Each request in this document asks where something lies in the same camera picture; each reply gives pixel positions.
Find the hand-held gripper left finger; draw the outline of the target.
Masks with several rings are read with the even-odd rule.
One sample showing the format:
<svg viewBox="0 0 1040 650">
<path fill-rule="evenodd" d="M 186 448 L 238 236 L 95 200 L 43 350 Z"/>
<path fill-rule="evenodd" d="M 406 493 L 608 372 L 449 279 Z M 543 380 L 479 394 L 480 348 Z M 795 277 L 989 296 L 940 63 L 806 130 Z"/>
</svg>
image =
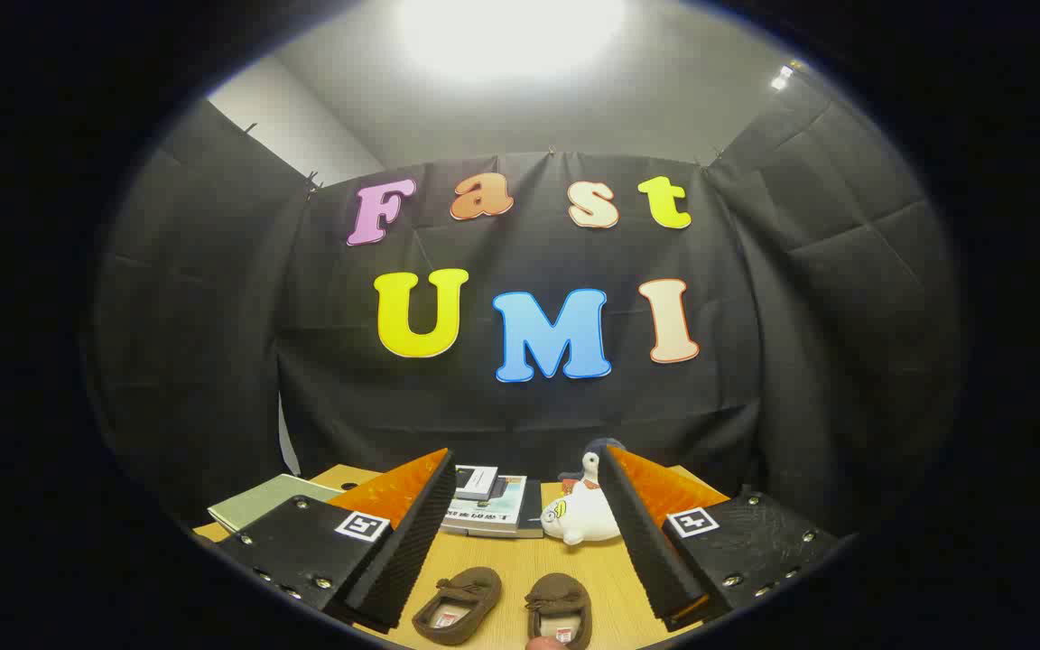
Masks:
<svg viewBox="0 0 1040 650">
<path fill-rule="evenodd" d="M 388 632 L 456 486 L 453 453 L 437 449 L 331 499 L 292 495 L 215 546 L 277 596 Z"/>
</svg>

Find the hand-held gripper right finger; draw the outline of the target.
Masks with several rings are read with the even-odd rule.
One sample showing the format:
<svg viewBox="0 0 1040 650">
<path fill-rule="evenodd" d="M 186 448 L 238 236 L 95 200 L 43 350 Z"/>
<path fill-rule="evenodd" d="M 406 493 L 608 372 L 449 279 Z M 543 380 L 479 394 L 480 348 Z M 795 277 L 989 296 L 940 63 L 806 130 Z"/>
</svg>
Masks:
<svg viewBox="0 0 1040 650">
<path fill-rule="evenodd" d="M 750 608 L 840 543 L 764 491 L 727 497 L 616 447 L 599 453 L 599 478 L 649 608 L 670 632 Z"/>
</svg>

